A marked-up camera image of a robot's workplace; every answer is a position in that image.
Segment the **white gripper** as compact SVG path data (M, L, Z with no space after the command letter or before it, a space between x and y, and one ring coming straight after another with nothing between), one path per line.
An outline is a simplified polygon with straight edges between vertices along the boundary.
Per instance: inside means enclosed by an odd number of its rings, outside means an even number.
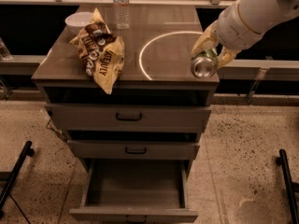
M240 0L223 10L217 21L212 22L200 35L192 48L192 57L205 50L223 45L218 56L218 69L233 61L240 50L249 49L263 38L254 31L240 13Z

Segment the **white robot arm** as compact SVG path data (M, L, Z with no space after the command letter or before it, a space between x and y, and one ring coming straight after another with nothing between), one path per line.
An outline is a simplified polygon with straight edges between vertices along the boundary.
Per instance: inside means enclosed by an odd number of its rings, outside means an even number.
M215 72L251 48L273 27L298 17L299 0L237 0L223 10L192 48L192 66Z

